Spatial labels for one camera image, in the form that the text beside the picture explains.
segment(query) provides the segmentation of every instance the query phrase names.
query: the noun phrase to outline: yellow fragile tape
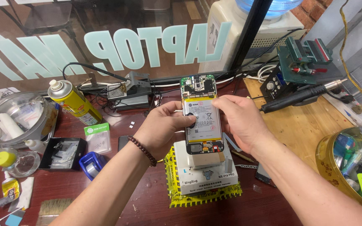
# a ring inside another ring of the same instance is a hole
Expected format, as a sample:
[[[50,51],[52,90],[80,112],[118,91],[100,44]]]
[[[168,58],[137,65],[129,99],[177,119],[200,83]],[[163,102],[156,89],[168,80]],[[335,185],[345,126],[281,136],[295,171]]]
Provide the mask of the yellow fragile tape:
[[[181,195],[181,187],[178,177],[177,160],[175,159],[174,147],[171,147],[170,152],[163,160],[166,167],[168,197],[171,200],[169,208],[188,207],[215,202],[222,199],[241,196],[243,193],[240,182],[238,182],[236,185],[202,191],[196,193],[195,195]]]

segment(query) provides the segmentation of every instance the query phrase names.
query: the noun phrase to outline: hand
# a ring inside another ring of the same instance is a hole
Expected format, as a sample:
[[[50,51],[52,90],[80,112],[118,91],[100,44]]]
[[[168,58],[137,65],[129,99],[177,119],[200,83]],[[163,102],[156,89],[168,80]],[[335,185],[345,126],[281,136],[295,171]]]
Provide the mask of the hand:
[[[224,95],[214,99],[212,105],[224,112],[222,126],[244,152],[251,154],[259,142],[274,137],[253,100]]]
[[[184,130],[196,121],[195,116],[183,116],[181,101],[171,101],[153,109],[141,127],[133,136],[156,160],[160,160],[170,151],[174,142],[185,140]]]

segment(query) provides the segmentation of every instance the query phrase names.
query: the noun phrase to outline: power strip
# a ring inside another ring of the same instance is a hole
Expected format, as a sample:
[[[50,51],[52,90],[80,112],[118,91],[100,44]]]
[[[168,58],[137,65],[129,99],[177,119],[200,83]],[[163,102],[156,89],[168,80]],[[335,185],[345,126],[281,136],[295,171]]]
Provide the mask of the power strip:
[[[334,96],[340,98],[345,95],[348,95],[348,93],[341,92],[338,95],[334,95]],[[351,123],[353,123],[353,125],[362,126],[362,113],[356,114],[352,110],[352,107],[354,107],[355,105],[359,105],[359,103],[356,100],[349,104],[344,104],[340,100],[336,100],[335,98],[329,96],[328,94],[323,94],[322,96],[327,101],[329,101],[329,103],[331,103],[340,113],[342,113],[347,118],[347,120],[349,120]]]

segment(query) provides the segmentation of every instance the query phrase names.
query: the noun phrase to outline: forearm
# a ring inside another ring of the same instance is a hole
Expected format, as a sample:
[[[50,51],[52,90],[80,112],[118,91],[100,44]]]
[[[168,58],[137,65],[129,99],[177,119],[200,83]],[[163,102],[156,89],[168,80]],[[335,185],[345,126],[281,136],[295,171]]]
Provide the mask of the forearm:
[[[252,154],[263,164],[304,225],[362,225],[362,206],[275,138],[259,142]]]
[[[149,165],[128,142],[51,225],[114,225]]]

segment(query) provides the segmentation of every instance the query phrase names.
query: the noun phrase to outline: wooden bead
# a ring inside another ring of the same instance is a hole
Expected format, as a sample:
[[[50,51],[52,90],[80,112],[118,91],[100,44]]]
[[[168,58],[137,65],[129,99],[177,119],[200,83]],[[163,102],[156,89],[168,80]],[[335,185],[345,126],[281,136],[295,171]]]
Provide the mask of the wooden bead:
[[[148,152],[148,150],[140,143],[138,142],[133,136],[127,136],[128,141],[131,141],[134,143],[150,160],[152,163],[151,166],[155,167],[157,164],[157,160]]]

